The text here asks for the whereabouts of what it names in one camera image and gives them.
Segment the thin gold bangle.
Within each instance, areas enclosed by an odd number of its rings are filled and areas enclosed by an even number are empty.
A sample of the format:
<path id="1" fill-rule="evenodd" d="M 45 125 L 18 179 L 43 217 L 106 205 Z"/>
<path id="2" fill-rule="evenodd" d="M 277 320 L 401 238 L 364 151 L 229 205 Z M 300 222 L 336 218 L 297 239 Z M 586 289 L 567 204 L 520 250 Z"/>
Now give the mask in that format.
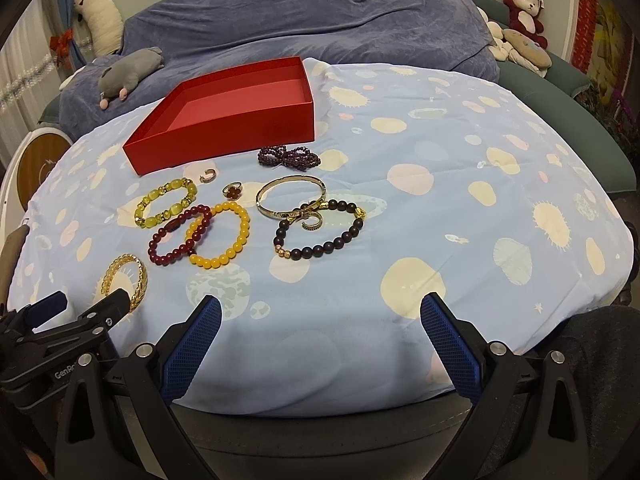
<path id="1" fill-rule="evenodd" d="M 262 200 L 266 197 L 267 193 L 270 190 L 272 190 L 273 188 L 276 188 L 278 185 L 285 184 L 285 183 L 294 183 L 294 182 L 312 183 L 320 190 L 320 195 L 311 203 L 297 206 L 291 210 L 282 210 L 282 211 L 271 210 L 266 208 L 262 204 Z M 287 218 L 295 218 L 300 214 L 302 214 L 303 212 L 316 210 L 325 200 L 326 200 L 326 185 L 321 179 L 314 176 L 307 176 L 306 174 L 290 174 L 289 176 L 273 179 L 268 183 L 266 183 L 265 185 L 263 185 L 255 195 L 255 206 L 258 209 L 258 211 L 261 214 L 263 214 L 265 217 L 268 217 L 271 219 L 284 220 Z"/>

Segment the gold hoop earring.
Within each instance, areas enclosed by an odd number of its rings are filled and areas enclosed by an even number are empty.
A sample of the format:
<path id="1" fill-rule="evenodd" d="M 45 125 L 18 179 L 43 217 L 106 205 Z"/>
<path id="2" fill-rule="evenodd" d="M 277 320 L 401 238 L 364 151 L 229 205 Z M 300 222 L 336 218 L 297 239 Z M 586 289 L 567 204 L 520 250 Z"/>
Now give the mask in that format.
<path id="1" fill-rule="evenodd" d="M 322 214 L 318 210 L 303 210 L 300 213 L 299 221 L 306 231 L 317 231 L 322 227 Z"/>
<path id="2" fill-rule="evenodd" d="M 217 171 L 214 168 L 208 168 L 204 171 L 204 174 L 200 175 L 201 183 L 213 182 L 217 177 Z"/>

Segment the brown leather object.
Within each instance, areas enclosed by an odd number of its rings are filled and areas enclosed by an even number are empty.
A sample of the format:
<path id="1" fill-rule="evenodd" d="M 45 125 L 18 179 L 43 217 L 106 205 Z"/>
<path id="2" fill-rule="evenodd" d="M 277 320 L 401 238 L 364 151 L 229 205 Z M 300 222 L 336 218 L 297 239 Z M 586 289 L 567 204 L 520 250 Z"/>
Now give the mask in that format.
<path id="1" fill-rule="evenodd" d="M 6 305 L 8 304 L 9 289 L 13 280 L 13 274 L 28 233 L 29 226 L 27 224 L 23 224 L 10 233 L 1 249 L 0 301 L 2 312 L 6 310 Z"/>

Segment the light blue planet-print cloth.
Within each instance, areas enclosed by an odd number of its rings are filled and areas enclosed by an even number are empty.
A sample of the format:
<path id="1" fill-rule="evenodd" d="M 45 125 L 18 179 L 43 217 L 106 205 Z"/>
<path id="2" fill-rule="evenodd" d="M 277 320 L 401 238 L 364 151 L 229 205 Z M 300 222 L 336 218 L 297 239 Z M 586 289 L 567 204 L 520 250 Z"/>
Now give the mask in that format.
<path id="1" fill-rule="evenodd" d="M 437 292 L 487 339 L 525 351 L 555 326 L 610 304 L 628 280 L 632 237 L 586 164 L 498 84 L 441 70 L 330 65 L 308 58 L 316 106 L 314 175 L 322 227 L 271 219 L 259 189 L 289 176 L 253 152 L 138 176 L 122 149 L 143 105 L 83 136 L 29 203 L 11 282 L 19 309 L 52 292 L 73 321 L 100 299 L 107 267 L 133 254 L 145 297 L 111 332 L 117 350 L 156 341 L 205 295 L 224 322 L 182 404 L 224 414 L 311 416 L 421 401 L 450 382 L 419 322 Z M 229 255 L 239 218 L 217 214 L 202 266 L 149 263 L 134 223 L 146 193 L 180 177 L 216 205 L 240 182 L 250 238 Z"/>

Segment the grey mouse plush toy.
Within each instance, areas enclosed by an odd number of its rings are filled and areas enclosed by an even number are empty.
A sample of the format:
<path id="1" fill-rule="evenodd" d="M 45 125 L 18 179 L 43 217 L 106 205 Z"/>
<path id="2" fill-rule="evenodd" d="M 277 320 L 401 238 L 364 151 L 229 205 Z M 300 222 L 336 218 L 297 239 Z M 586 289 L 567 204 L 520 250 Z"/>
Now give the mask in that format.
<path id="1" fill-rule="evenodd" d="M 125 101 L 138 84 L 164 66 L 159 47 L 137 50 L 108 66 L 98 80 L 99 107 L 106 110 L 114 99 Z"/>

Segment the red bow curtain tie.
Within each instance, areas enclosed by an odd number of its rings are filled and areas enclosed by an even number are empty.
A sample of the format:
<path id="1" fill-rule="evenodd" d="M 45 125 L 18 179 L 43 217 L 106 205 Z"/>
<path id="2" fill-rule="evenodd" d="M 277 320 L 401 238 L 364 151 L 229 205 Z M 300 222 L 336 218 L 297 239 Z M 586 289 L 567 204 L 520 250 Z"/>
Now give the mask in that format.
<path id="1" fill-rule="evenodd" d="M 72 67 L 70 62 L 70 49 L 73 43 L 73 29 L 68 28 L 60 36 L 51 36 L 49 48 L 54 53 L 56 66 Z"/>

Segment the red cardboard tray box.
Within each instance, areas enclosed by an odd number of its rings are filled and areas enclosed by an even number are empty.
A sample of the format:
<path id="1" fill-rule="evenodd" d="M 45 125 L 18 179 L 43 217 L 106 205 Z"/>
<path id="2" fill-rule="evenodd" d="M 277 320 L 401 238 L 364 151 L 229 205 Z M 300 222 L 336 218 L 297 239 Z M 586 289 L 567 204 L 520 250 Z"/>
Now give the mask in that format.
<path id="1" fill-rule="evenodd" d="M 139 176 L 316 137 L 303 61 L 274 58 L 198 76 L 171 90 L 122 146 Z"/>

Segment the white sheep plush pillow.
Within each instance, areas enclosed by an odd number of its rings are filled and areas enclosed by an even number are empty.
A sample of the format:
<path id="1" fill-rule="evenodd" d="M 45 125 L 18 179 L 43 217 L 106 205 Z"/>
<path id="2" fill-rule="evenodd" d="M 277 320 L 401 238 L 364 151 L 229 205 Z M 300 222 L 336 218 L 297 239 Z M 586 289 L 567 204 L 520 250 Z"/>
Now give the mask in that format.
<path id="1" fill-rule="evenodd" d="M 120 50 L 124 20 L 113 0 L 74 0 L 74 10 L 88 26 L 95 56 Z"/>

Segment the blue-grey velvet bed blanket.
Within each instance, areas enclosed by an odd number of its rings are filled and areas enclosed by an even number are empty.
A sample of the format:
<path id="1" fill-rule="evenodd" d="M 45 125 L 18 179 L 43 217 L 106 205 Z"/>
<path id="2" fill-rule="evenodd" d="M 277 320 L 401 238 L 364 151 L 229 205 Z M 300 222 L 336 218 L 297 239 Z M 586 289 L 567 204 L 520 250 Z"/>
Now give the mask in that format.
<path id="1" fill-rule="evenodd" d="M 496 82 L 490 40 L 472 0 L 160 0 L 128 18 L 119 53 L 97 58 L 74 77 L 61 93 L 58 119 L 78 140 L 181 81 L 288 56 L 434 68 Z M 101 110 L 99 76 L 150 47 L 162 50 L 163 68 L 125 102 Z"/>

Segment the beige flat plush toy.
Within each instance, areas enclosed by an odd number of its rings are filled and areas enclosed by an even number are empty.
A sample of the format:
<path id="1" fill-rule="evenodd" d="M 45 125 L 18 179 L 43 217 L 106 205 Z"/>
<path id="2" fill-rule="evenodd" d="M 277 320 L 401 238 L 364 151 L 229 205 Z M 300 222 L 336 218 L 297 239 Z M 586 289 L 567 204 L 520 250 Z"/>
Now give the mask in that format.
<path id="1" fill-rule="evenodd" d="M 477 10 L 491 34 L 488 49 L 497 61 L 518 64 L 542 78 L 547 75 L 552 61 L 546 50 L 517 30 L 503 29 L 491 21 L 483 9 Z"/>

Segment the red monkey plush toy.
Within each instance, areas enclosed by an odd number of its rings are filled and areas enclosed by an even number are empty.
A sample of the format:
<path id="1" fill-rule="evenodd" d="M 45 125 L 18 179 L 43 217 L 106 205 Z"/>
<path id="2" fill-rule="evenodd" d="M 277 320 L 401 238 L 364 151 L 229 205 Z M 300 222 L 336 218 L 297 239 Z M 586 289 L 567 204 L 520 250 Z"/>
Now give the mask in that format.
<path id="1" fill-rule="evenodd" d="M 510 29 L 515 29 L 543 49 L 548 48 L 548 40 L 542 36 L 544 25 L 539 14 L 544 10 L 544 0 L 503 0 L 509 8 Z"/>

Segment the green bed frame edge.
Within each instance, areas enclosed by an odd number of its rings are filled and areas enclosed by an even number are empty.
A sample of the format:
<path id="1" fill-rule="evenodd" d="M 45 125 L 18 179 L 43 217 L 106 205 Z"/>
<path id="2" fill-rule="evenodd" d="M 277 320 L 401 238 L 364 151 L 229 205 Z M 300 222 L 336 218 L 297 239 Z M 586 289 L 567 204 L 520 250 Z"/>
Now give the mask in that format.
<path id="1" fill-rule="evenodd" d="M 591 87 L 590 79 L 559 56 L 550 58 L 552 66 L 543 77 L 510 60 L 499 62 L 500 86 L 559 133 L 606 192 L 634 192 L 637 177 L 631 162 L 608 130 L 576 101 Z"/>

